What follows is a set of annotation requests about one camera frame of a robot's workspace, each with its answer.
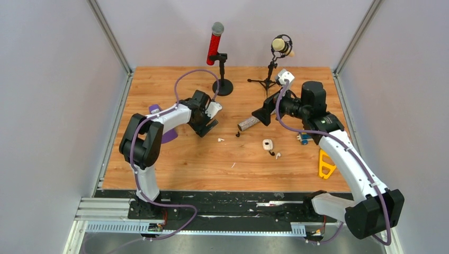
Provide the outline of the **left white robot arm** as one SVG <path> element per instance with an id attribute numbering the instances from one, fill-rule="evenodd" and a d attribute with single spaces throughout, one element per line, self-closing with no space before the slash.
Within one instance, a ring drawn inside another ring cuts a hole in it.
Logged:
<path id="1" fill-rule="evenodd" d="M 162 139 L 168 131 L 187 124 L 204 137 L 217 124 L 222 105 L 206 93 L 196 90 L 191 98 L 178 100 L 158 113 L 134 114 L 119 145 L 119 152 L 129 163 L 136 182 L 136 195 L 144 201 L 142 212 L 150 219 L 161 215 L 163 204 L 157 201 L 160 189 L 156 179 L 156 161 Z"/>

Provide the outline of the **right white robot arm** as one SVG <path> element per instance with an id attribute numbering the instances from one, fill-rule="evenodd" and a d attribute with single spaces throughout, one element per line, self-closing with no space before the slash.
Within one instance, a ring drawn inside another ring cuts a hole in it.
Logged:
<path id="1" fill-rule="evenodd" d="M 346 224 L 358 239 L 374 237 L 385 246 L 392 241 L 391 229 L 399 222 L 405 198 L 398 189 L 390 190 L 370 170 L 352 145 L 343 124 L 327 111 L 326 91 L 323 84 L 307 81 L 301 87 L 300 97 L 292 97 L 290 82 L 268 97 L 263 106 L 252 112 L 265 126 L 275 113 L 286 129 L 282 117 L 300 119 L 304 132 L 331 158 L 343 175 L 353 196 L 352 200 L 334 196 L 326 191 L 308 195 L 303 205 L 303 216 L 315 221 L 322 215 Z"/>

